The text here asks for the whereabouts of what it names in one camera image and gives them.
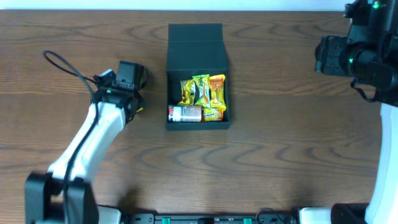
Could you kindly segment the orange yellow Julie's snack packet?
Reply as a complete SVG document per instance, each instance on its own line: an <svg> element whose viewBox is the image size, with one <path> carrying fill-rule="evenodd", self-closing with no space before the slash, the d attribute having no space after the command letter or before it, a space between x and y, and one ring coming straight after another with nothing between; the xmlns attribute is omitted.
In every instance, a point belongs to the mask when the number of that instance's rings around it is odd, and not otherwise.
<svg viewBox="0 0 398 224"><path fill-rule="evenodd" d="M214 75L209 78L209 86L211 91L210 105L212 108L226 110L226 103L224 100L224 81L224 74Z"/></svg>

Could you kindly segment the green snack packet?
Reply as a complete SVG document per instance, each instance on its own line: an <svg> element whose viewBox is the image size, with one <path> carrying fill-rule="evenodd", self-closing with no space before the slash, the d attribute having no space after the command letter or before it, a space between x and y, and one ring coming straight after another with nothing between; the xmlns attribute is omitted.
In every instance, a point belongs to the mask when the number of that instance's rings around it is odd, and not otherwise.
<svg viewBox="0 0 398 224"><path fill-rule="evenodd" d="M199 98L195 102L195 106L202 106L203 108L211 108L210 105L210 86L209 74L192 76L196 86L198 87Z"/></svg>

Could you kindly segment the dark green gift box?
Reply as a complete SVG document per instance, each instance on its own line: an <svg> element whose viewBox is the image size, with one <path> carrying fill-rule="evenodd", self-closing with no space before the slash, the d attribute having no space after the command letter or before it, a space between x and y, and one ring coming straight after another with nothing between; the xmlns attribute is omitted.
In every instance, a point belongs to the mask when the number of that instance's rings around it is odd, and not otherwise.
<svg viewBox="0 0 398 224"><path fill-rule="evenodd" d="M181 80L194 75L209 74L226 77L224 100L226 111L222 121L201 123L174 123L166 121L168 131L229 129L232 123L229 103L228 54L223 42L221 24L169 24L167 62L167 106L182 99Z"/></svg>

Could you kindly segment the red Pringles can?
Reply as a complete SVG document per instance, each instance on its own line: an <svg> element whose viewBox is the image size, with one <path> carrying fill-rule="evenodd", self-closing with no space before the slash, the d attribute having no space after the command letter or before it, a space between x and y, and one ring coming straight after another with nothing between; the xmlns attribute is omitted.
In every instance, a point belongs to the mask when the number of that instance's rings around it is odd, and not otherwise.
<svg viewBox="0 0 398 224"><path fill-rule="evenodd" d="M168 107L168 121L173 123L200 123L202 109L191 105L170 105Z"/></svg>

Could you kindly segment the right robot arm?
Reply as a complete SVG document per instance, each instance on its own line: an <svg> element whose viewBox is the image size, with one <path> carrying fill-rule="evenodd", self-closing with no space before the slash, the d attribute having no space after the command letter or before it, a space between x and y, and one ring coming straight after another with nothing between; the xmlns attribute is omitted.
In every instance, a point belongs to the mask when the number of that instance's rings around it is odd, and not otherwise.
<svg viewBox="0 0 398 224"><path fill-rule="evenodd" d="M397 223L397 1L357 0L345 6L344 37L324 35L315 49L315 71L351 77L352 89L381 104L382 143L369 203L303 207L292 223Z"/></svg>

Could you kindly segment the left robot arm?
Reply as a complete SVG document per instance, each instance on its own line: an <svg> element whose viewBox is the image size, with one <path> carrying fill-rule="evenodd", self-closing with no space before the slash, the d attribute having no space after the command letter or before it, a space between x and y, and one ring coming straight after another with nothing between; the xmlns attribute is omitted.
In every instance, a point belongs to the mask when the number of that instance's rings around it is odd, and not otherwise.
<svg viewBox="0 0 398 224"><path fill-rule="evenodd" d="M119 209L96 203L91 183L115 137L142 110L139 90L148 79L146 67L127 61L94 77L98 89L80 130L46 173L25 182L26 223L123 222Z"/></svg>

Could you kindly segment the orange Le-mond biscuit packet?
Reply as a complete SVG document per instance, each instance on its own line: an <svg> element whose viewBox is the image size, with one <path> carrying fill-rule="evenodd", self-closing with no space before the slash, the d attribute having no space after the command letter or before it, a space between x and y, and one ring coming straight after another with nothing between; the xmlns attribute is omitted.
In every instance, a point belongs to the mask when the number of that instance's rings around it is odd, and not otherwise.
<svg viewBox="0 0 398 224"><path fill-rule="evenodd" d="M203 120L204 122L218 122L222 121L224 117L224 110L220 108L204 108Z"/></svg>

